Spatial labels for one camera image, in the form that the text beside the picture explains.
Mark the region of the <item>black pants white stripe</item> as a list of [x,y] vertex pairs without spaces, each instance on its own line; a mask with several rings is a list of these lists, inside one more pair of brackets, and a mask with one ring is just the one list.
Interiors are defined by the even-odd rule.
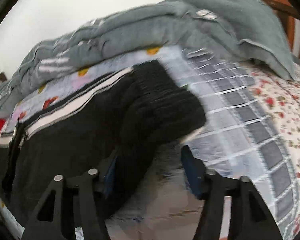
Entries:
[[61,101],[49,98],[0,138],[0,198],[25,226],[56,175],[71,178],[117,156],[105,215],[133,194],[157,149],[204,126],[199,99],[158,61],[105,74]]

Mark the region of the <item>light blue fruit-print blanket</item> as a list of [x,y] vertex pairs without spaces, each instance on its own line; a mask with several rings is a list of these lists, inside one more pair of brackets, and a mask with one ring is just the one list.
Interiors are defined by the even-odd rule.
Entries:
[[[177,84],[196,94],[207,123],[187,139],[196,158],[230,178],[249,176],[273,214],[284,239],[292,239],[299,188],[282,134],[249,88],[252,65],[218,61],[212,54],[177,47],[154,54],[137,51],[51,81],[26,97],[5,126],[29,119],[40,106],[55,105],[103,74],[158,60]],[[112,239],[190,239],[202,203],[190,193],[177,144],[162,148],[137,193],[107,221]]]

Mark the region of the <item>red floral bed sheet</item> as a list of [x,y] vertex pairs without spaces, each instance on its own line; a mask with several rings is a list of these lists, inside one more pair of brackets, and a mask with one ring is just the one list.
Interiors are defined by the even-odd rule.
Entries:
[[294,66],[293,81],[281,79],[263,65],[248,65],[245,70],[255,80],[249,90],[271,116],[294,167],[299,205],[286,231],[286,237],[293,239],[300,231],[300,66]]

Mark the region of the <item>grey quilted comforter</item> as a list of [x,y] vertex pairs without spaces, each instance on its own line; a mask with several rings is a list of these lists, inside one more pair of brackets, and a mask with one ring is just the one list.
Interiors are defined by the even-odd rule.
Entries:
[[230,61],[257,59],[295,78],[285,32],[261,0],[165,0],[89,21],[36,44],[0,85],[0,118],[47,81],[130,51],[178,45]]

